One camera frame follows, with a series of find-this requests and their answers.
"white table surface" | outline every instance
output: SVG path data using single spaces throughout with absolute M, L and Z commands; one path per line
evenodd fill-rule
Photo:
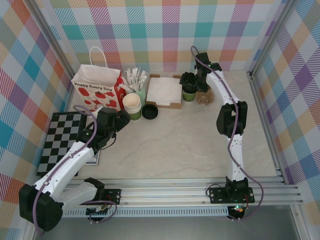
M 276 176 L 246 73 L 225 71 L 224 77 L 234 94 L 248 104 L 242 140 L 244 169 L 253 177 Z M 80 102 L 75 92 L 71 108 Z M 182 101 L 182 109 L 159 108 L 153 120 L 130 121 L 117 134 L 115 144 L 101 151 L 99 165 L 83 166 L 73 179 L 225 177 L 230 157 L 225 137 L 216 127 L 220 108 L 217 101 L 208 106 Z

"chessboard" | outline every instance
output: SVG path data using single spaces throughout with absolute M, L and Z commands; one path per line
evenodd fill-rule
M 87 116 L 79 112 L 53 113 L 37 176 L 46 175 L 65 156 L 86 122 Z

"purple cable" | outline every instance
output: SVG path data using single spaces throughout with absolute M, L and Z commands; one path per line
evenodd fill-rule
M 97 200 L 97 201 L 85 201 L 85 202 L 84 202 L 84 204 L 100 204 L 100 203 L 106 203 L 106 204 L 114 205 L 114 206 L 115 206 L 115 210 L 114 210 L 114 212 L 113 212 L 110 216 L 105 217 L 105 218 L 102 219 L 101 221 L 97 221 L 97 222 L 96 222 L 97 224 L 101 224 L 101 223 L 104 223 L 104 222 L 110 220 L 110 219 L 117 213 L 117 210 L 118 210 L 117 204 L 114 203 L 113 201 Z M 89 215 L 89 220 L 90 220 L 90 221 L 93 221 L 93 220 L 91 219 L 91 216 L 92 216 L 92 214 Z
M 53 171 L 52 173 L 47 177 L 46 181 L 47 183 L 49 183 L 49 181 L 52 179 L 52 177 L 54 176 L 54 174 L 60 169 L 60 167 L 65 164 L 66 161 L 68 161 L 69 159 L 73 158 L 74 155 L 78 154 L 79 152 L 81 152 L 84 148 L 86 148 L 88 146 L 88 144 L 94 139 L 96 133 L 97 133 L 97 120 L 95 118 L 95 116 L 93 115 L 93 113 L 86 107 L 81 106 L 81 105 L 74 105 L 73 108 L 84 115 L 90 116 L 93 119 L 93 124 L 94 124 L 94 129 L 93 129 L 93 134 L 91 136 L 91 138 L 77 151 L 75 151 L 74 153 L 71 154 L 71 157 L 68 156 L 66 157 L 61 164 L 59 164 Z M 38 226 L 38 222 L 37 222 L 37 203 L 40 197 L 40 194 L 42 193 L 42 191 L 44 190 L 44 188 L 46 187 L 45 183 L 42 184 L 42 186 L 40 187 L 38 193 L 35 196 L 34 202 L 33 202 L 33 206 L 32 206 L 32 219 L 33 219 L 33 224 L 35 227 L 35 231 L 38 233 L 39 236 L 43 236 L 45 232 L 41 232 L 40 228 Z
M 221 81 L 222 85 L 224 86 L 226 92 L 228 93 L 230 99 L 232 100 L 232 102 L 233 102 L 233 104 L 234 104 L 234 107 L 235 107 L 235 121 L 234 121 L 234 126 L 233 126 L 233 130 L 232 130 L 231 138 L 230 138 L 230 141 L 229 141 L 229 144 L 228 144 L 228 147 L 227 147 L 228 153 L 229 153 L 232 161 L 233 161 L 233 162 L 236 164 L 236 166 L 243 172 L 243 174 L 244 174 L 245 176 L 247 176 L 249 179 L 251 179 L 253 182 L 255 182 L 256 184 L 258 184 L 258 186 L 261 188 L 261 199 L 260 199 L 258 205 L 255 207 L 255 209 L 254 209 L 252 212 L 250 212 L 247 216 L 245 216 L 245 217 L 242 218 L 242 219 L 245 219 L 245 218 L 251 216 L 251 215 L 260 207 L 260 205 L 261 205 L 261 203 L 262 203 L 262 201 L 263 201 L 263 199 L 264 199 L 264 195 L 265 195 L 265 193 L 264 193 L 264 188 L 262 187 L 262 185 L 261 185 L 260 182 L 258 182 L 257 180 L 255 180 L 255 179 L 254 179 L 253 177 L 251 177 L 248 173 L 246 173 L 246 171 L 241 167 L 241 165 L 237 162 L 237 160 L 234 158 L 234 156 L 232 156 L 232 153 L 231 153 L 231 150 L 230 150 L 231 143 L 232 143 L 232 141 L 233 141 L 233 139 L 234 139 L 234 136 L 235 136 L 235 134 L 236 134 L 238 117 L 239 117 L 238 105 L 237 105 L 236 101 L 235 101 L 234 98 L 232 97 L 231 92 L 229 91 L 227 85 L 226 85 L 225 82 L 222 80 L 222 78 L 219 76 L 219 74 L 217 74 L 216 71 L 213 70 L 211 67 L 209 67 L 208 65 L 206 65 L 206 64 L 204 64 L 202 61 L 200 61 L 200 60 L 196 57 L 196 55 L 194 54 L 193 49 L 195 49 L 198 54 L 199 54 L 199 51 L 198 51 L 198 49 L 197 49 L 194 45 L 191 46 L 190 51 L 191 51 L 191 54 L 192 54 L 192 56 L 194 57 L 194 59 L 195 59 L 198 63 L 200 63 L 202 66 L 206 67 L 207 69 L 209 69 L 211 72 L 213 72 L 213 73 L 216 75 L 216 77 Z

